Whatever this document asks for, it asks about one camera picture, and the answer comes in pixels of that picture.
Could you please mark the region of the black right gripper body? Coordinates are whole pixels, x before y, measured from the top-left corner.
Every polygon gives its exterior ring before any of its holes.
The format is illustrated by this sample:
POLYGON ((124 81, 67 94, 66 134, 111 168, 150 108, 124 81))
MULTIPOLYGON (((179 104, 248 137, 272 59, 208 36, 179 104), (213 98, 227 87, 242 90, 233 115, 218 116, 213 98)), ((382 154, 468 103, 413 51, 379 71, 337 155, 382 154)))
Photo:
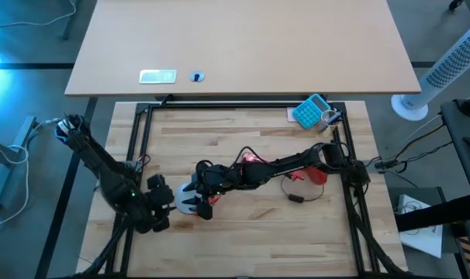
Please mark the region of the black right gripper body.
POLYGON ((195 190, 205 198, 221 195, 235 188, 235 170, 227 166, 201 160, 195 166, 195 174, 195 190))

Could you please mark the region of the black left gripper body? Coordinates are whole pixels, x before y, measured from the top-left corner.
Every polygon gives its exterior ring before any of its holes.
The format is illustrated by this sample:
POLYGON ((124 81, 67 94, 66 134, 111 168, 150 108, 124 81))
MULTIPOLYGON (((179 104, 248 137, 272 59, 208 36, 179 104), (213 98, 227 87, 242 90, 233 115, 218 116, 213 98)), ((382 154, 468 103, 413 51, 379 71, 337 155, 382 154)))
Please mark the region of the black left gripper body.
POLYGON ((147 179, 147 206, 152 212, 153 222, 151 225, 155 233, 169 228, 169 215, 163 214, 163 207, 174 202, 175 197, 172 189, 166 184, 164 176, 155 174, 147 179))

